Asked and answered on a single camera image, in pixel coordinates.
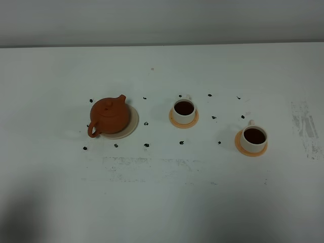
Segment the brown clay teapot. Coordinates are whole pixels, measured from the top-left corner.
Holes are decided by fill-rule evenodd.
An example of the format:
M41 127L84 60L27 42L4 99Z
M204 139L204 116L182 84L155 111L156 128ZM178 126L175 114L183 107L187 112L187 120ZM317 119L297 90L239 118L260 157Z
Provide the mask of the brown clay teapot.
M115 134L121 132L130 122L130 111L126 104L126 96L103 98L97 101L90 111L88 136Z

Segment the orange coaster near teapot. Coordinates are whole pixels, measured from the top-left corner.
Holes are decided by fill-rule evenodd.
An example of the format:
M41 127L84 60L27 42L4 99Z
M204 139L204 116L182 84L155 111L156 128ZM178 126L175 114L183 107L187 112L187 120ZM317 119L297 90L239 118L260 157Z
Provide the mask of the orange coaster near teapot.
M199 113L198 113L198 110L196 110L195 112L195 117L193 119L192 122L188 123L188 124L180 124L178 123L174 117L173 117L173 110L171 109L170 112L169 112L169 121L171 122L171 124L177 128L180 128L180 129L189 129L193 126L195 126L197 124L199 120Z

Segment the white teacup near teapot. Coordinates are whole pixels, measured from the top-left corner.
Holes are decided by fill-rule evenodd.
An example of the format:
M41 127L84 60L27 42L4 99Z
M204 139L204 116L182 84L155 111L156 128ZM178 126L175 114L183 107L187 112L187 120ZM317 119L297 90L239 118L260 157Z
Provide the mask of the white teacup near teapot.
M196 105L190 95L179 97L172 106L173 117L180 124L188 124L193 121Z

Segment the beige round teapot coaster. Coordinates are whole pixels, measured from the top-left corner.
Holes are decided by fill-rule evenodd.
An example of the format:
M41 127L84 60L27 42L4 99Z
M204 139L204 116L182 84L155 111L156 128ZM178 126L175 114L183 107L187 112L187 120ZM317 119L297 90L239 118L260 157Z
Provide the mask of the beige round teapot coaster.
M117 139L122 139L122 138L129 136L136 130L138 123L139 123L139 114L133 106L131 106L129 104L127 106L128 106L129 112L130 112L129 124L122 131L120 131L118 133L115 133L115 134L102 133L101 136L108 138L110 140L117 140Z

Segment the orange coaster far right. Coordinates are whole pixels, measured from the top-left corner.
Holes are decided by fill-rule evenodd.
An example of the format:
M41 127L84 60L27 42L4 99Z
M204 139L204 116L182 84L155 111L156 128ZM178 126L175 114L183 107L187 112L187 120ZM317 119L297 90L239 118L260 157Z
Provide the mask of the orange coaster far right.
M250 156L250 157L258 157L258 156L261 156L263 155L266 150L267 150L267 147L268 147L268 143L265 144L264 148L259 151L259 152L255 152L255 153L252 153L252 152L248 152L246 151L245 149L242 148L241 144L240 144L240 139L241 139L241 136L242 136L242 130L240 130L236 135L235 135L235 139L234 139L234 143L235 143L235 146L237 148L237 150L246 155L246 156Z

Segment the white teacup far right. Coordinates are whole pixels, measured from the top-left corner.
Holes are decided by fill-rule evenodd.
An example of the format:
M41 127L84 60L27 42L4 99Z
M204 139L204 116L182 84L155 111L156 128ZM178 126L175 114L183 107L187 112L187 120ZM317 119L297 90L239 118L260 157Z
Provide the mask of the white teacup far right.
M242 130L240 137L241 147L249 153L260 153L268 142L268 135L264 128L250 120Z

